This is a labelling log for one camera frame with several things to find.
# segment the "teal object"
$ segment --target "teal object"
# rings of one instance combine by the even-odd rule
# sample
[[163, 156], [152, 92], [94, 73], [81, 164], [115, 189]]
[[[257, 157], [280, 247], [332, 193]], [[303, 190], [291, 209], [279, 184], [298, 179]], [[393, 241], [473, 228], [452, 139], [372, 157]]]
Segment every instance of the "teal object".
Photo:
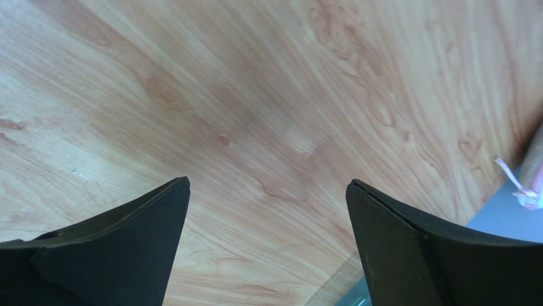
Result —
[[372, 306], [372, 299], [370, 298], [370, 291], [368, 290], [368, 283], [366, 277], [354, 285], [354, 287], [347, 292], [347, 294], [337, 302], [336, 306]]

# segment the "wood grain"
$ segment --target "wood grain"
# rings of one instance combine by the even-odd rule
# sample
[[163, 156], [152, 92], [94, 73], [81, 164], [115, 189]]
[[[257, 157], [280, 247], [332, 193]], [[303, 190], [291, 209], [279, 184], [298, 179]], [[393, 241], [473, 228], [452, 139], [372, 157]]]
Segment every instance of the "wood grain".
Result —
[[187, 175], [164, 304], [311, 302], [356, 252], [351, 179], [464, 224], [505, 179], [493, 158], [518, 164], [543, 115], [542, 17], [532, 0], [0, 1], [0, 239]]

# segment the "white string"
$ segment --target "white string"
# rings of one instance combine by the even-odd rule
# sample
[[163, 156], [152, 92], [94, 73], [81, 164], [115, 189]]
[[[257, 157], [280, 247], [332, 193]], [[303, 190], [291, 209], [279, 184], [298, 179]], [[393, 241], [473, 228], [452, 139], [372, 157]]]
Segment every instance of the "white string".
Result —
[[515, 177], [515, 175], [511, 172], [511, 169], [509, 169], [509, 167], [507, 166], [507, 164], [502, 161], [501, 159], [496, 159], [494, 160], [496, 163], [498, 163], [500, 165], [500, 167], [502, 167], [502, 169], [505, 171], [505, 174], [507, 174], [507, 177], [509, 177], [509, 179], [511, 180], [511, 182], [513, 182], [513, 184], [515, 184], [515, 186], [517, 186], [517, 188], [522, 191], [523, 193], [525, 193], [527, 196], [531, 197], [531, 198], [537, 198], [539, 197], [539, 195], [531, 190], [529, 190], [528, 188], [524, 188], [524, 186], [522, 186], [520, 184], [520, 182], [517, 180], [517, 178]]

